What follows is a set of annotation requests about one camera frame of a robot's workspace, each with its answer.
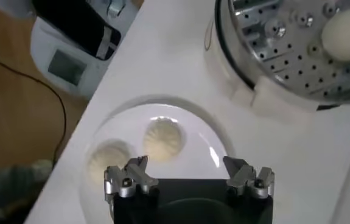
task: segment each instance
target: white countertop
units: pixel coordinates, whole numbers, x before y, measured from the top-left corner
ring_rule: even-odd
[[[232,103],[207,75],[213,9],[214,0],[145,1],[27,224],[85,223],[79,177],[94,132],[117,111],[169,98],[208,121],[230,155],[274,170],[275,223],[329,223],[350,166],[350,106],[282,124]]]

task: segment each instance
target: wooden floor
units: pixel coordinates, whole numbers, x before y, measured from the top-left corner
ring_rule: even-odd
[[[45,81],[30,56],[32,26],[33,19],[17,20],[0,12],[0,61]],[[87,101],[56,90],[68,114],[67,141]],[[0,67],[0,168],[51,159],[62,118],[60,104],[48,89]]]

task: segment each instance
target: perforated metal plate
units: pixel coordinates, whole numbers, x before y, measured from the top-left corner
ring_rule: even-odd
[[[266,75],[296,94],[350,102],[350,63],[324,51],[320,35],[350,0],[233,0],[239,35]]]

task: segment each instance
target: display screen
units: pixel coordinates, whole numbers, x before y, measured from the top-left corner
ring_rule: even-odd
[[[60,50],[53,56],[48,71],[57,77],[77,86],[86,64]]]

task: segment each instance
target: black cable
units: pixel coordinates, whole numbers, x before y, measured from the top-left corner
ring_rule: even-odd
[[[58,98],[58,101],[60,101],[60,104],[61,104],[61,107],[63,109],[63,117],[64,117],[64,126],[63,126],[63,134],[61,136],[61,139],[60,141],[58,142],[54,152],[53,152],[53,159],[52,159],[52,162],[53,162],[53,167],[55,166],[56,162],[57,162],[57,155],[58,155],[58,152],[60,151],[60,148],[61,148],[61,145],[64,141],[64,138],[65,138],[65,134],[66,134],[66,110],[65,110],[65,106],[64,106],[64,102],[63,100],[61,99],[60,95],[58,95],[58,93],[51,87],[49,86],[48,84],[44,83],[43,81],[39,80],[39,79],[36,79],[34,77],[32,77],[31,75],[27,75],[25,73],[22,73],[22,72],[19,72],[3,63],[0,62],[0,66],[2,66],[3,68],[15,73],[16,75],[20,75],[20,76],[23,76],[27,79],[31,79],[33,80],[34,82],[37,82],[43,86],[45,86],[48,90],[50,90],[55,96],[57,96]]]

